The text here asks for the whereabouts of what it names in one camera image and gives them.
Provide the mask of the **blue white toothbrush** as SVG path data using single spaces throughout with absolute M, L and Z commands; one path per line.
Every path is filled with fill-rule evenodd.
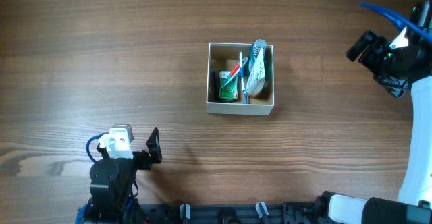
M 244 95 L 244 104 L 248 104 L 248 95 L 246 91 L 246 87 L 244 85 L 244 69 L 243 69 L 243 56 L 242 52 L 239 52 L 239 73 L 240 73 L 240 85 L 242 89 L 242 93 Z

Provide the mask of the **blue disposable razor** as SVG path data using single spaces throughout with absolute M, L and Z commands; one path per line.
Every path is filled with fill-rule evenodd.
M 213 97 L 214 101 L 217 102 L 219 100 L 219 87 L 218 87 L 218 79 L 216 71 L 212 71 L 212 86 L 213 86 Z

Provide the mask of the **green soap box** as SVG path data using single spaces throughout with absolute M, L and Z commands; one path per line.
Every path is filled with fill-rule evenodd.
M 219 98 L 225 102 L 233 102 L 238 99 L 238 79 L 230 77 L 229 71 L 219 72 Z

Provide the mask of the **teal toothpaste tube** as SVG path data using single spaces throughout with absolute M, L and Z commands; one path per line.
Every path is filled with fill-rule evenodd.
M 247 63 L 248 63 L 248 60 L 249 60 L 249 58 L 247 58 L 247 57 L 244 57 L 243 59 L 242 59 L 242 66 L 244 67 Z M 223 87 L 226 87 L 233 79 L 235 79 L 236 78 L 236 76 L 238 75 L 238 73 L 240 72 L 240 64 L 238 63 L 234 68 L 233 68 L 233 70 L 229 73 L 229 76 L 227 77 L 227 81 L 225 81 L 223 84 L 222 84 L 222 88 Z

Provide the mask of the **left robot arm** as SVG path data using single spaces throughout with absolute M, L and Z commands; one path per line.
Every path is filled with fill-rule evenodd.
M 159 130 L 152 130 L 145 150 L 133 152 L 133 139 L 131 125 L 117 124 L 88 140 L 86 152 L 93 162 L 89 171 L 91 198 L 78 211 L 76 224 L 151 222 L 137 199 L 136 173 L 161 163 Z

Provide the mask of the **teal mouthwash bottle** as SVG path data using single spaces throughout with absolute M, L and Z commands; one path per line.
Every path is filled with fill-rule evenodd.
M 259 55 L 259 51 L 263 52 L 263 64 L 266 64 L 266 62 L 265 62 L 266 47 L 267 47 L 267 43 L 263 39 L 258 39 L 258 40 L 253 42 L 253 44 L 251 46 L 249 61 L 248 61 L 248 73 L 247 73 L 248 76 L 251 74 L 254 63 L 255 63 L 258 55 Z

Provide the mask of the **white lotion tube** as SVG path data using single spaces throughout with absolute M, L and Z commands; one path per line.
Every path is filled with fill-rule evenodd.
M 249 97 L 258 96 L 265 84 L 265 49 L 260 49 L 255 57 L 251 57 L 248 66 L 246 93 Z

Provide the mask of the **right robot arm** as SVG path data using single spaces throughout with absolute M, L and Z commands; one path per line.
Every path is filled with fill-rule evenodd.
M 395 98 L 412 99 L 408 164 L 396 201 L 324 192 L 313 204 L 313 223 L 431 223 L 431 1 L 415 3 L 408 18 L 360 3 L 398 30 L 393 41 L 367 30 L 346 53 Z

